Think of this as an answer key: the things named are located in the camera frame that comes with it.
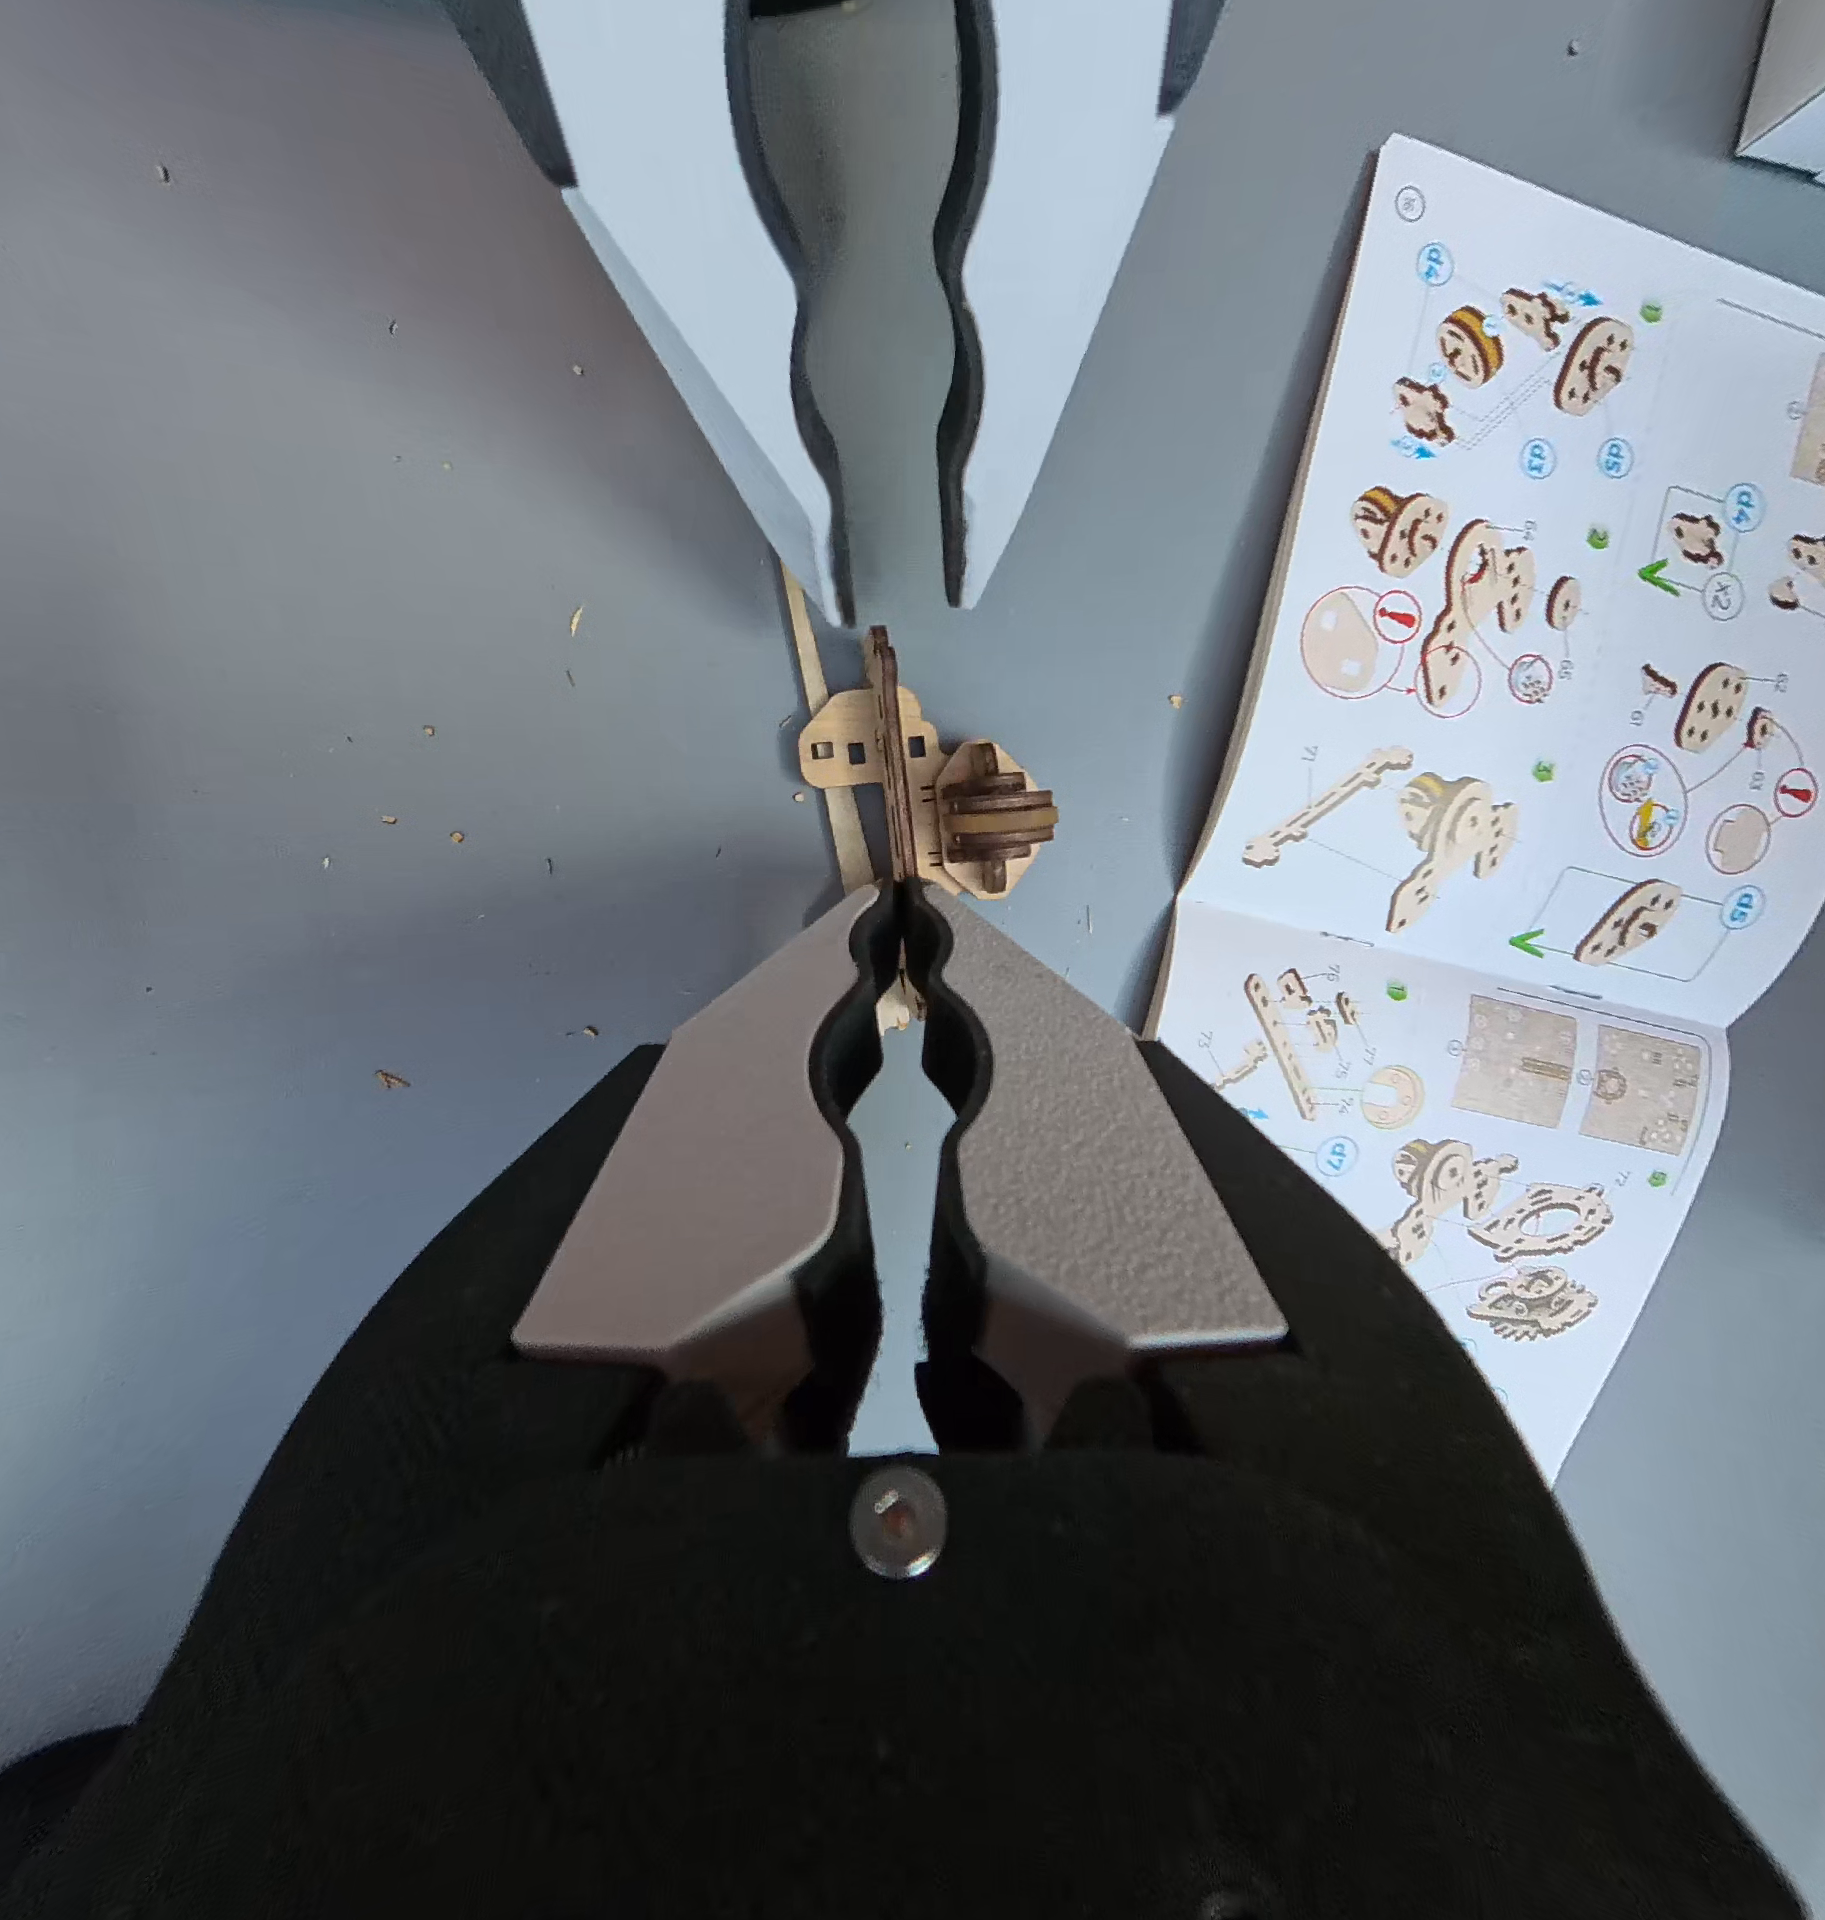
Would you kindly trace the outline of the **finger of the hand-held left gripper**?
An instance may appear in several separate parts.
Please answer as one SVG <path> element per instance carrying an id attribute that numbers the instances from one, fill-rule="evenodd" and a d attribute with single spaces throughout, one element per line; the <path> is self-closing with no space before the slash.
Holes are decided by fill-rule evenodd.
<path id="1" fill-rule="evenodd" d="M 802 373 L 802 243 L 743 0 L 541 0 L 568 211 L 817 608 L 852 628 L 842 452 Z"/>
<path id="2" fill-rule="evenodd" d="M 1169 0 L 958 0 L 959 127 L 928 225 L 958 373 L 935 416 L 945 592 L 974 608 L 1021 523 L 1173 142 Z"/>

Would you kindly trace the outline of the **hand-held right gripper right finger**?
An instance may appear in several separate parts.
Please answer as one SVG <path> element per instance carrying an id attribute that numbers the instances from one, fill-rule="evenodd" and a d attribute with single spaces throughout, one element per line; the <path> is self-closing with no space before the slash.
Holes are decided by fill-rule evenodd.
<path id="1" fill-rule="evenodd" d="M 917 1358 L 935 1447 L 1025 1447 L 1082 1380 L 1286 1334 L 1133 1025 L 925 880 L 909 973 L 958 1114 Z"/>

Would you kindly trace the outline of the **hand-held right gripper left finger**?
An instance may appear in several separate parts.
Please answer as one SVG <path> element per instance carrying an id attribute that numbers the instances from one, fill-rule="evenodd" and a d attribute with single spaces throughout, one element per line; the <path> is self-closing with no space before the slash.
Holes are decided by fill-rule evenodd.
<path id="1" fill-rule="evenodd" d="M 674 1033 L 516 1351 L 712 1380 L 755 1446 L 848 1447 L 881 1327 L 848 1119 L 893 965 L 893 887 L 857 887 Z"/>

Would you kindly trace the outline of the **wooden model assembly with knob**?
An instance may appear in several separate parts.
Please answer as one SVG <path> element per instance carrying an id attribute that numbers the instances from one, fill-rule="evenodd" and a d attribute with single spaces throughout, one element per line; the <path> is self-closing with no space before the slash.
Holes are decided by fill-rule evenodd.
<path id="1" fill-rule="evenodd" d="M 848 973 L 842 930 L 893 880 L 877 765 L 877 694 L 831 691 L 802 585 L 777 567 L 786 621 L 802 683 L 800 781 L 831 802 L 842 891 L 857 906 L 809 924 L 777 962 L 755 965 L 723 1004 L 765 1025 L 776 1043 L 809 1043 L 817 1021 L 869 973 Z M 917 694 L 900 683 L 917 873 L 958 897 L 1011 897 L 1039 847 L 1059 834 L 1051 793 L 990 736 L 945 745 Z"/>

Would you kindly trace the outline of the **assembly instruction booklet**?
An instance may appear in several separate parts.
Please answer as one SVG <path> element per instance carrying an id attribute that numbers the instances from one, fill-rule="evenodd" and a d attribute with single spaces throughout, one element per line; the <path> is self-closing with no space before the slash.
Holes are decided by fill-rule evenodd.
<path id="1" fill-rule="evenodd" d="M 1825 906 L 1825 294 L 1380 154 L 1146 1033 L 1554 1478 Z"/>

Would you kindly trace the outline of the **white cardboard box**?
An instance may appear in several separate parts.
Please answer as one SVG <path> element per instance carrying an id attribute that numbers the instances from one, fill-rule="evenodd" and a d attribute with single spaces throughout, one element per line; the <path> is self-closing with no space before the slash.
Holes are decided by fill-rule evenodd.
<path id="1" fill-rule="evenodd" d="M 1825 0 L 1772 7 L 1735 156 L 1825 190 Z"/>

